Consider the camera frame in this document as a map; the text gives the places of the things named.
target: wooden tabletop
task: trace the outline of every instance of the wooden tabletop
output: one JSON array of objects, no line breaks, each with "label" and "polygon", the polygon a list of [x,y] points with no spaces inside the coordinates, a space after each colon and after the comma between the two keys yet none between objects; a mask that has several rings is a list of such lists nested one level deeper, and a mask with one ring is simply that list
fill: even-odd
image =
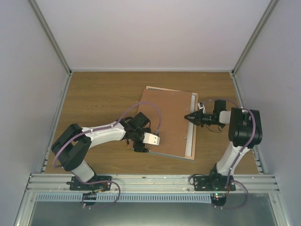
[{"label": "wooden tabletop", "polygon": [[[201,72],[82,72],[73,73],[55,140],[73,123],[81,127],[105,125],[118,119],[130,106],[140,101],[143,89],[155,86],[199,94],[205,101],[217,97],[236,100],[228,73]],[[227,109],[233,105],[227,103]],[[206,105],[212,112],[213,103]],[[129,112],[134,116],[137,108]],[[206,127],[197,128],[195,160],[177,159],[150,153],[135,153],[125,141],[113,141],[91,148],[86,162],[96,173],[114,174],[208,174],[229,144],[228,127],[214,133]],[[46,173],[65,173],[52,167],[49,155]],[[252,151],[241,160],[235,174],[257,174]]]}]

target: vent grille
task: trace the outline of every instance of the vent grille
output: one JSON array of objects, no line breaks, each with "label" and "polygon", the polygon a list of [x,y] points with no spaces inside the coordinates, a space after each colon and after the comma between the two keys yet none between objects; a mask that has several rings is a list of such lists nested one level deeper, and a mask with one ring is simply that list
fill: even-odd
[{"label": "vent grille", "polygon": [[[87,202],[112,202],[117,194],[98,193],[96,200]],[[80,202],[82,193],[39,193],[39,202]],[[118,202],[202,202],[211,203],[210,194],[121,194]]]}]

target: white panel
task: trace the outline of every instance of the white panel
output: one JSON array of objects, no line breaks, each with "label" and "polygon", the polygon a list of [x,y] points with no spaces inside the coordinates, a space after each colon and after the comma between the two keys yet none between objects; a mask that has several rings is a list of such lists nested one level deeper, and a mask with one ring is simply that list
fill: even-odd
[{"label": "white panel", "polygon": [[27,1],[0,1],[0,31],[0,225],[11,226],[45,156],[66,73]]},{"label": "white panel", "polygon": [[232,70],[269,0],[37,0],[71,69]]},{"label": "white panel", "polygon": [[300,225],[301,1],[280,1],[238,70],[243,98],[261,113],[260,151],[292,225]]}]

